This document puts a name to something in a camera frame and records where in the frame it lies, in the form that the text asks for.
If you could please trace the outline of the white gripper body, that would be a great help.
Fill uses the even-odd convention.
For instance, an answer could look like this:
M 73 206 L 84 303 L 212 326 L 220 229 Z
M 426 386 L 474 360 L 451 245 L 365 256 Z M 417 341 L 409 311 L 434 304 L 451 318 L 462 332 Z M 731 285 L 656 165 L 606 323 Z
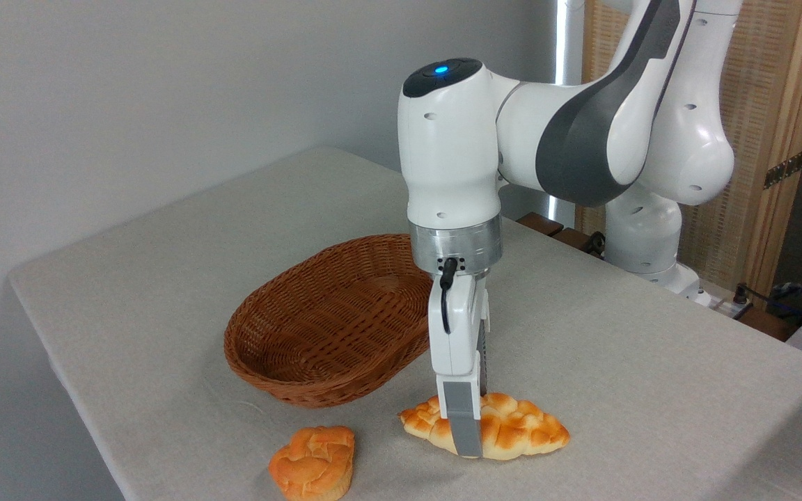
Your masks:
M 448 289 L 440 275 L 433 275 L 427 304 L 430 358 L 435 374 L 464 376 L 480 374 L 478 332 L 480 324 L 490 330 L 487 271 L 455 275 Z

